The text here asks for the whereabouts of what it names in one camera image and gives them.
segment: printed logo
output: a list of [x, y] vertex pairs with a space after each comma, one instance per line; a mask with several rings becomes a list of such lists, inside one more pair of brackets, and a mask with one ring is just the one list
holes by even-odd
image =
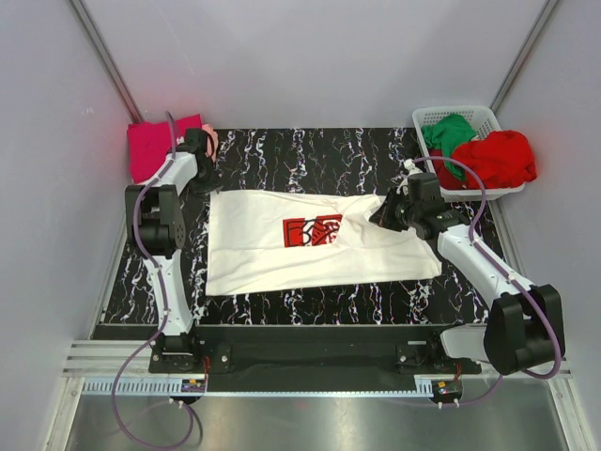
[[315, 219], [284, 219], [284, 246], [319, 246], [336, 240], [342, 214], [317, 216]]

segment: black marble surface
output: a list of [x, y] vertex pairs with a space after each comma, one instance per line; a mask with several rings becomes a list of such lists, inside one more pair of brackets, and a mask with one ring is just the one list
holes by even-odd
[[[221, 130], [217, 169], [223, 188], [309, 194], [386, 194], [402, 162], [420, 154], [413, 129]], [[401, 324], [481, 322], [487, 311], [451, 264], [432, 280], [298, 288], [206, 297], [208, 196], [180, 198], [188, 238], [182, 274], [197, 324]], [[469, 217], [478, 204], [454, 204]], [[478, 226], [501, 255], [488, 209]], [[105, 324], [154, 324], [154, 296], [138, 253], [123, 251]]]

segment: metal floor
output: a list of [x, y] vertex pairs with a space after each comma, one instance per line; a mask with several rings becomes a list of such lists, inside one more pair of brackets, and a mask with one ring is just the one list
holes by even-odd
[[[477, 397], [484, 381], [465, 381], [464, 398]], [[186, 432], [188, 415], [174, 406], [140, 413], [160, 401], [121, 397], [124, 421], [140, 438], [168, 445]], [[419, 403], [427, 407], [413, 407]], [[205, 397], [193, 404], [198, 426], [180, 449], [203, 451], [567, 450], [548, 385], [505, 380], [482, 404], [439, 411], [429, 401], [378, 398]], [[116, 431], [109, 397], [83, 396], [69, 451], [144, 449]]]

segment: folded cloth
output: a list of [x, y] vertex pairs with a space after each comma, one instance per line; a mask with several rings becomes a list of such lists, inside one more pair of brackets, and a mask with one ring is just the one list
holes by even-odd
[[211, 193], [207, 295], [430, 279], [440, 262], [415, 230], [369, 222], [374, 194]]
[[[422, 127], [422, 135], [428, 148], [439, 148], [442, 150], [443, 157], [453, 156], [457, 147], [469, 142], [476, 134], [470, 123], [457, 114], [448, 115], [434, 125]], [[444, 165], [458, 179], [466, 179], [461, 167], [450, 162], [444, 162]]]
[[[492, 132], [486, 139], [459, 146], [452, 157], [471, 168], [488, 189], [515, 188], [536, 179], [534, 154], [520, 132]], [[466, 176], [467, 188], [477, 190], [475, 178]]]
[[[201, 128], [200, 115], [184, 117], [176, 121], [176, 139], [184, 136], [190, 128]], [[143, 122], [128, 127], [130, 144], [130, 172], [134, 183], [150, 179], [165, 162], [165, 155], [171, 150], [169, 124]]]
[[202, 129], [210, 135], [210, 138], [207, 138], [207, 156], [215, 163], [217, 161], [217, 148], [219, 147], [217, 132], [210, 124], [203, 125]]
[[[433, 157], [442, 156], [442, 152], [438, 149], [430, 150], [430, 155]], [[461, 181], [453, 174], [449, 172], [449, 170], [444, 165], [444, 162], [441, 160], [433, 160], [432, 164], [434, 165], [434, 172], [436, 172], [436, 177], [439, 178], [440, 186], [445, 190], [465, 190], [466, 182]]]

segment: pink cloth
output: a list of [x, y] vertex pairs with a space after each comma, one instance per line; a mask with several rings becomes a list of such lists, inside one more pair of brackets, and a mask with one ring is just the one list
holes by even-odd
[[[200, 115], [184, 117], [176, 121], [176, 139], [185, 136], [190, 128], [201, 128]], [[165, 155], [171, 150], [169, 124], [131, 124], [128, 128], [130, 143], [130, 172], [134, 183], [150, 179], [162, 166]]]

